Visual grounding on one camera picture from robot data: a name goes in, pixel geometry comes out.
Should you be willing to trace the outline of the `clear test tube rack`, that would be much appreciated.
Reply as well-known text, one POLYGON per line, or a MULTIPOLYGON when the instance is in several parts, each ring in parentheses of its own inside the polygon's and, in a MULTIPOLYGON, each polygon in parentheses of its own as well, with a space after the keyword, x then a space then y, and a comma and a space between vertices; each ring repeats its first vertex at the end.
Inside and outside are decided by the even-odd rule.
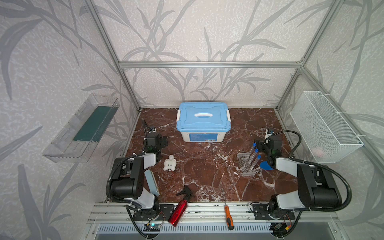
POLYGON ((257 167, 255 166, 253 170, 250 170, 253 162, 251 164, 248 163, 249 159, 247 159, 247 154, 248 153, 237 154, 238 173, 243 177, 252 177, 256 174, 257 167))

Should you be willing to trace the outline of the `blue plastic bin lid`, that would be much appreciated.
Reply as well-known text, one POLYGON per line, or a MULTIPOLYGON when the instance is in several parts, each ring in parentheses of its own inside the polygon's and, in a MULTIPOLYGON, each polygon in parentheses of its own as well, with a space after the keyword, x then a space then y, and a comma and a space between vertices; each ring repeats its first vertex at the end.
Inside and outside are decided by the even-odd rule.
POLYGON ((231 129, 228 105, 220 102, 187 102, 178 109, 180 132, 221 133, 231 129))

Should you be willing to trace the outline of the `blue capped test tube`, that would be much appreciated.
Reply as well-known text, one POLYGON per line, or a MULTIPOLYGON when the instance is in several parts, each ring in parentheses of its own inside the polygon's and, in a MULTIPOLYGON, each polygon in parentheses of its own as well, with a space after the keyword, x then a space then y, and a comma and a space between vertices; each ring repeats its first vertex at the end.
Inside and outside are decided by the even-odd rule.
POLYGON ((257 165, 257 163, 259 162, 260 159, 261 159, 261 156, 260 156, 260 155, 257 155, 257 156, 255 157, 255 160, 253 161, 250 170, 253 170, 253 169, 255 168, 255 166, 257 165))
POLYGON ((256 148, 257 144, 256 143, 253 143, 252 146, 251 146, 251 149, 249 150, 248 154, 247 154, 247 159, 250 159, 250 157, 253 155, 253 153, 255 152, 255 148, 256 148))
POLYGON ((253 160, 254 160, 254 158, 256 157, 258 151, 259 151, 258 149, 254 149, 254 150, 252 151, 252 154, 249 156, 249 161, 248 161, 249 164, 251 164, 251 163, 253 162, 253 160))

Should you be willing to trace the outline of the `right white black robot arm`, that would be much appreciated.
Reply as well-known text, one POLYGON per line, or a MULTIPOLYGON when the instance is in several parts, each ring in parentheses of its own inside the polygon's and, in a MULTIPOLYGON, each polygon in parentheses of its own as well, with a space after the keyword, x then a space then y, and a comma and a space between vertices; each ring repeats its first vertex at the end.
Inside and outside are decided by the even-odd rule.
POLYGON ((271 135, 253 143, 255 150, 265 154, 269 167, 297 178, 296 191, 271 196, 267 211, 272 218, 282 217, 284 211, 336 212, 350 204, 352 188, 342 175, 325 165, 282 157, 280 139, 271 135))

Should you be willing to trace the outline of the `white plastic storage bin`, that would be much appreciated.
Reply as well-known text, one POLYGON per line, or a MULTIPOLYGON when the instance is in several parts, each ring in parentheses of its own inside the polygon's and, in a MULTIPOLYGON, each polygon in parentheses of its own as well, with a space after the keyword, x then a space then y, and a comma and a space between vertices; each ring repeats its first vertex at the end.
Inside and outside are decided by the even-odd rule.
POLYGON ((227 132, 197 133, 180 132, 186 142, 222 142, 227 132))

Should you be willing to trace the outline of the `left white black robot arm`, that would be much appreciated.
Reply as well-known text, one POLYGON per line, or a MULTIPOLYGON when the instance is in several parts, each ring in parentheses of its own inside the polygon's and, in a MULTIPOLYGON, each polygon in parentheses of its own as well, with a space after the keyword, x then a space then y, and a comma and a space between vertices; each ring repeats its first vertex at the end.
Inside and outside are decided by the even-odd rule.
POLYGON ((149 133, 141 153, 116 158, 106 184, 107 198, 115 203, 127 204, 130 211, 159 213, 158 197, 144 188, 145 170, 160 161, 161 150, 167 146, 166 136, 149 133))

